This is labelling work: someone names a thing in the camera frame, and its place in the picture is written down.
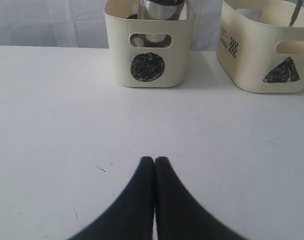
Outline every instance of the checkered pattern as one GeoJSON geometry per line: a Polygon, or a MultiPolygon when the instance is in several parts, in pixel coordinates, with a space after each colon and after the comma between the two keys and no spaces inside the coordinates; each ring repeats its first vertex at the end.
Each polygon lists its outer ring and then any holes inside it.
{"type": "Polygon", "coordinates": [[[231,37],[230,48],[228,49],[228,51],[234,58],[236,58],[237,47],[238,42],[233,37],[231,37]]]}

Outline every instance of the white table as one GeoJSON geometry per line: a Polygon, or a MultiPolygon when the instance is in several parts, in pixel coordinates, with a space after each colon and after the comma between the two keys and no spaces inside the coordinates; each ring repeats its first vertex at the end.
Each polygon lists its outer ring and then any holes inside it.
{"type": "Polygon", "coordinates": [[[0,240],[70,237],[144,155],[243,236],[304,240],[304,92],[242,91],[214,52],[178,87],[134,89],[107,49],[0,46],[0,240]]]}

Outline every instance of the white backdrop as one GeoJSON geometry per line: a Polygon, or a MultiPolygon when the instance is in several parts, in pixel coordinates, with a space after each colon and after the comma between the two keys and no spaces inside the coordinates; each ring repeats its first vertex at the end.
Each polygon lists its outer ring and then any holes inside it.
{"type": "MultiPolygon", "coordinates": [[[[0,45],[107,48],[105,2],[0,0],[0,45]]],[[[222,2],[191,2],[198,17],[193,49],[214,51],[222,2]]]]}

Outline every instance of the white storage bin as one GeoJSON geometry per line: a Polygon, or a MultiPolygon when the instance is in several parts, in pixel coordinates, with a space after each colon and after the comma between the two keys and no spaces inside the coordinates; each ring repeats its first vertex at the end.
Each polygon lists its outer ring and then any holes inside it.
{"type": "Polygon", "coordinates": [[[194,32],[190,4],[181,20],[126,19],[135,13],[138,0],[109,0],[105,6],[108,43],[116,81],[127,87],[168,88],[183,81],[194,32]],[[164,34],[172,38],[168,47],[137,47],[131,37],[164,34]]]}
{"type": "Polygon", "coordinates": [[[217,59],[235,85],[253,93],[304,89],[304,8],[288,27],[295,4],[281,0],[224,0],[217,59]],[[238,9],[261,10],[250,20],[238,9]]]}

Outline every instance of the black scribbled circle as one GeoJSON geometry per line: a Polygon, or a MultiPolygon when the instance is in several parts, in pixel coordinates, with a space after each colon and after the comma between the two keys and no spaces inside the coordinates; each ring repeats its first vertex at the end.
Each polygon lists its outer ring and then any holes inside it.
{"type": "Polygon", "coordinates": [[[165,63],[163,58],[150,53],[137,55],[132,62],[131,74],[140,82],[151,82],[163,75],[165,63]]]}

